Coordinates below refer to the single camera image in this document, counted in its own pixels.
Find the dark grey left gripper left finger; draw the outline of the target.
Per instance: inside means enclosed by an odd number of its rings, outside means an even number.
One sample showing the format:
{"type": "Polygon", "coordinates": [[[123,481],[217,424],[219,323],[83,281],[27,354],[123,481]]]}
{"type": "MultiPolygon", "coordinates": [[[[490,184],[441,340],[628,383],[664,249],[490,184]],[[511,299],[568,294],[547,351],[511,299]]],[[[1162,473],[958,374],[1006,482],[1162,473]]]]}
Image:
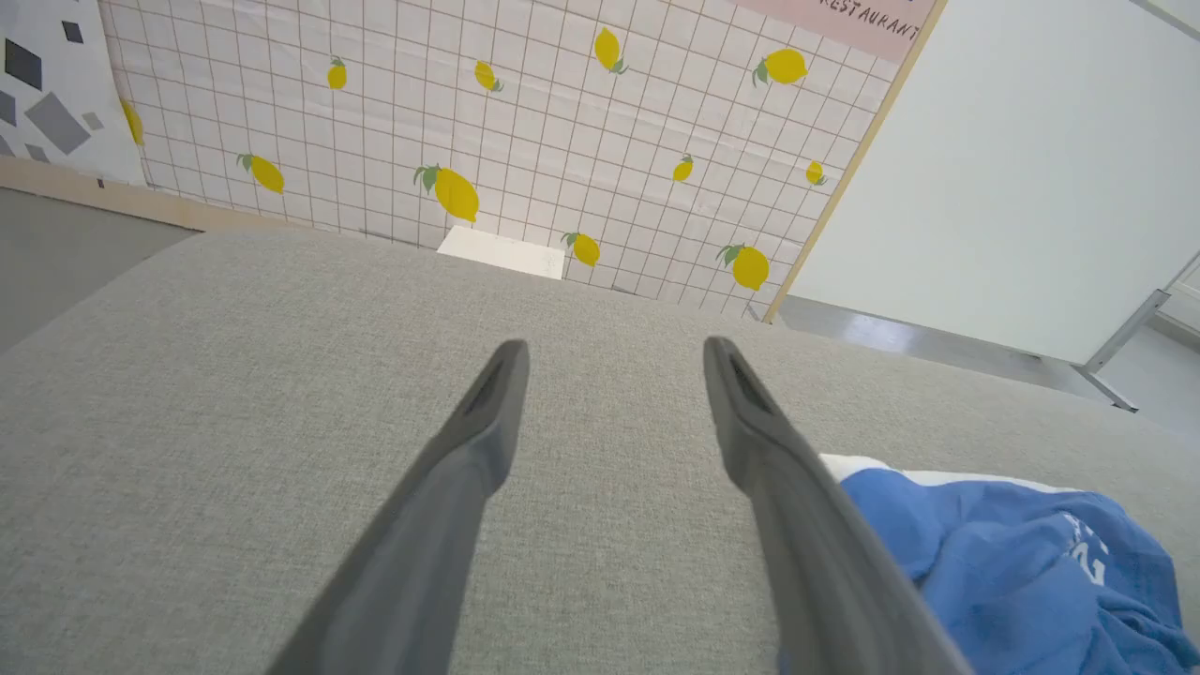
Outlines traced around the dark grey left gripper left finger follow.
{"type": "Polygon", "coordinates": [[[486,504],[514,467],[528,380],[527,342],[502,342],[269,673],[448,671],[486,504]]]}

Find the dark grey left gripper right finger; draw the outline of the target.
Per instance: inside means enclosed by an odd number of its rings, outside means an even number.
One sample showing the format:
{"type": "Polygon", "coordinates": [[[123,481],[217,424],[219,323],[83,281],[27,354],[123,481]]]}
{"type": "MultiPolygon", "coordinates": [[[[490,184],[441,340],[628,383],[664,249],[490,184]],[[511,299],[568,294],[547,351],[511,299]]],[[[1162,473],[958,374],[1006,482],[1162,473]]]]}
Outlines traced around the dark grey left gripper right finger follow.
{"type": "Polygon", "coordinates": [[[971,667],[736,344],[706,338],[728,479],[750,501],[785,674],[968,674],[971,667]]]}

